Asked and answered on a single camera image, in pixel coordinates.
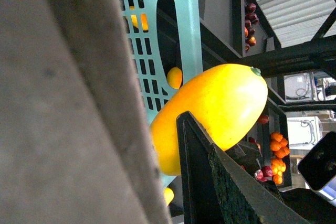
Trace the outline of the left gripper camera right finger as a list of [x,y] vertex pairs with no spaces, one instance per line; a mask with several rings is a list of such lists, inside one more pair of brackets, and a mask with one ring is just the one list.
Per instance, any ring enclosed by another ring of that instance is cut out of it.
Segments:
[[218,148],[191,112],[176,125],[185,223],[307,223]]

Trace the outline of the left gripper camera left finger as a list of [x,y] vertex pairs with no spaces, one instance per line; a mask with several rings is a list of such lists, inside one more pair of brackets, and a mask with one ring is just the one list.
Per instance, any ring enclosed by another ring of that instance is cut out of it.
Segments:
[[171,223],[119,0],[1,0],[1,223]]

